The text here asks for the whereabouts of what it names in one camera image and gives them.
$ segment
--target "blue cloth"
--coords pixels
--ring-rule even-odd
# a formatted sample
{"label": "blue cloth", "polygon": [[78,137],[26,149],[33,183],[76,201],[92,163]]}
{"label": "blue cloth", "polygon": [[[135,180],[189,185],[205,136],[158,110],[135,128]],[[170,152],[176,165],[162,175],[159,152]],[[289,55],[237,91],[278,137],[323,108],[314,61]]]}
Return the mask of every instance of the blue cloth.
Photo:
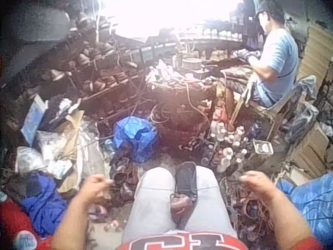
{"label": "blue cloth", "polygon": [[57,193],[56,184],[51,178],[40,173],[32,174],[29,178],[36,178],[41,192],[22,200],[20,205],[30,217],[36,233],[45,238],[55,233],[65,215],[67,204]]}
{"label": "blue cloth", "polygon": [[329,247],[333,242],[333,172],[301,186],[281,180],[277,187],[308,221],[317,240]]}
{"label": "blue cloth", "polygon": [[117,149],[124,141],[133,146],[131,158],[143,163],[154,153],[153,146],[157,141],[157,130],[148,121],[138,117],[126,117],[114,126],[113,142]]}
{"label": "blue cloth", "polygon": [[272,104],[270,98],[276,103],[289,93],[297,73],[297,45],[285,29],[276,29],[268,34],[260,63],[271,67],[277,73],[277,79],[273,83],[258,79],[256,84],[256,90],[265,107],[271,107],[274,103]]}

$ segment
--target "light blue t-shirt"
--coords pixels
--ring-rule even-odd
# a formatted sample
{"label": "light blue t-shirt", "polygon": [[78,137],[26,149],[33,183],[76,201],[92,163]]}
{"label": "light blue t-shirt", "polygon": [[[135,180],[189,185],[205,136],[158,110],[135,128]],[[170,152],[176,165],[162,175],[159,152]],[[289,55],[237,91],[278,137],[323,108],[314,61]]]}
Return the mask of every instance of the light blue t-shirt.
{"label": "light blue t-shirt", "polygon": [[266,38],[260,62],[277,72],[273,83],[257,81],[261,100],[266,107],[271,107],[271,100],[278,102],[293,87],[298,64],[298,49],[293,37],[285,29],[272,30]]}

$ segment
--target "gray pants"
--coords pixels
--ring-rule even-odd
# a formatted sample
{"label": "gray pants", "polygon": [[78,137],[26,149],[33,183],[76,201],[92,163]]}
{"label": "gray pants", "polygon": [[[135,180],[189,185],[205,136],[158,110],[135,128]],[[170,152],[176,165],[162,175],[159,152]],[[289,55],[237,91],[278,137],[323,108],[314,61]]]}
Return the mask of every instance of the gray pants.
{"label": "gray pants", "polygon": [[237,238],[221,197],[214,173],[197,166],[198,200],[189,218],[177,228],[170,214],[170,194],[175,179],[161,167],[147,171],[137,186],[135,201],[123,232],[122,242],[161,235],[171,230],[216,232]]}

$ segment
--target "bright light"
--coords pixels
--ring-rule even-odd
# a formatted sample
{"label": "bright light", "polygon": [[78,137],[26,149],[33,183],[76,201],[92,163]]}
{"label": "bright light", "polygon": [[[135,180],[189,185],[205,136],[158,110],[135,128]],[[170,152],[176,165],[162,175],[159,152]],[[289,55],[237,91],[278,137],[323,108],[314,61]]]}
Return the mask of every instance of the bright light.
{"label": "bright light", "polygon": [[103,16],[116,16],[116,33],[129,38],[158,35],[161,28],[190,27],[204,19],[228,21],[242,0],[103,0]]}

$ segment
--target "blue plastic bag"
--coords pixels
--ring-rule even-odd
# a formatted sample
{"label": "blue plastic bag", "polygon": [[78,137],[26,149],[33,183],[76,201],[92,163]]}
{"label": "blue plastic bag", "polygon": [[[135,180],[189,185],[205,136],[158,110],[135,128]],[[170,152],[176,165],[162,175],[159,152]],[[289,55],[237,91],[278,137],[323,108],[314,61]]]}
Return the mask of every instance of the blue plastic bag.
{"label": "blue plastic bag", "polygon": [[329,246],[333,242],[333,172],[310,182],[294,186],[280,180],[277,187],[294,203],[308,221],[313,235]]}
{"label": "blue plastic bag", "polygon": [[117,149],[124,142],[132,145],[132,159],[138,163],[148,160],[154,153],[157,130],[148,121],[138,117],[126,117],[114,126],[113,142]]}

